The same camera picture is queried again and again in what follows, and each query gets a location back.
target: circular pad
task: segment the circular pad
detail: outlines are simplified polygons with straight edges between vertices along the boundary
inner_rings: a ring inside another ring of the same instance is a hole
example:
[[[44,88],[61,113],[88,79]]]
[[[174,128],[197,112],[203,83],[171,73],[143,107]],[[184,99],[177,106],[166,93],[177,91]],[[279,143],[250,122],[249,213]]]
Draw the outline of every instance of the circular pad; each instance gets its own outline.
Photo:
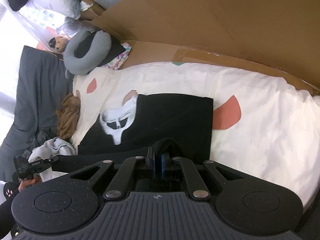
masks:
[[[60,212],[70,206],[72,198],[63,192],[50,191],[39,195],[35,200],[37,209],[47,213]]]
[[[12,202],[18,226],[40,234],[61,234],[89,222],[99,208],[87,181],[51,180],[20,192]]]
[[[252,211],[268,213],[280,206],[277,196],[268,192],[251,192],[243,198],[244,205]]]

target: white pillow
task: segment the white pillow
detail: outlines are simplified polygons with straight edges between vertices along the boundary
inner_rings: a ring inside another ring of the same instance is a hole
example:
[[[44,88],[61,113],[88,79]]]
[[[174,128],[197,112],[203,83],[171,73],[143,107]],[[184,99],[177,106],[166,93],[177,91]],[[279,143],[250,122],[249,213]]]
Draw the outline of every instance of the white pillow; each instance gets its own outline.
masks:
[[[52,10],[73,19],[79,19],[80,2],[80,0],[29,0],[25,6]]]

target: stuffed animal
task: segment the stuffed animal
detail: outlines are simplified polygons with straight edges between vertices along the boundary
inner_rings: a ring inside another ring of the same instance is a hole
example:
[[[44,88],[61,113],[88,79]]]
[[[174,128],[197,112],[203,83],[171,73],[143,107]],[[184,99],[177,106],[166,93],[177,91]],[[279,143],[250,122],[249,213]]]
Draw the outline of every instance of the stuffed animal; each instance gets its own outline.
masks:
[[[56,51],[63,53],[66,49],[66,46],[68,44],[69,40],[65,38],[64,36],[57,36],[52,38],[49,41],[49,46],[51,48],[54,48]]]

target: colorful fabric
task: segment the colorful fabric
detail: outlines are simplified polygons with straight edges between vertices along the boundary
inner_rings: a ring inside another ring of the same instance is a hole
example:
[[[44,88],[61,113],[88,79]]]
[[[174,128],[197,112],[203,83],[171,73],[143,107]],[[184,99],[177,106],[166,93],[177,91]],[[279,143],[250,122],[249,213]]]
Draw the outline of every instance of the colorful fabric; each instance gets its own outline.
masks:
[[[105,64],[101,67],[107,67],[113,70],[118,70],[123,65],[123,63],[127,60],[129,56],[131,45],[126,42],[121,45],[125,48],[125,51],[121,53],[119,56],[115,57],[113,60],[111,60],[108,64]]]

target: hand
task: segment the hand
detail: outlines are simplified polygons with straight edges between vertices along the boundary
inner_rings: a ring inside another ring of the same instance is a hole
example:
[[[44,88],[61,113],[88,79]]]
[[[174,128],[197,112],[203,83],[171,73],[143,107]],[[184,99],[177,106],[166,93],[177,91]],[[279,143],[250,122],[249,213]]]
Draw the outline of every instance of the hand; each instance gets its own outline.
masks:
[[[19,192],[22,190],[25,190],[28,186],[41,183],[41,178],[39,176],[36,176],[34,179],[26,179],[22,181],[19,185]]]

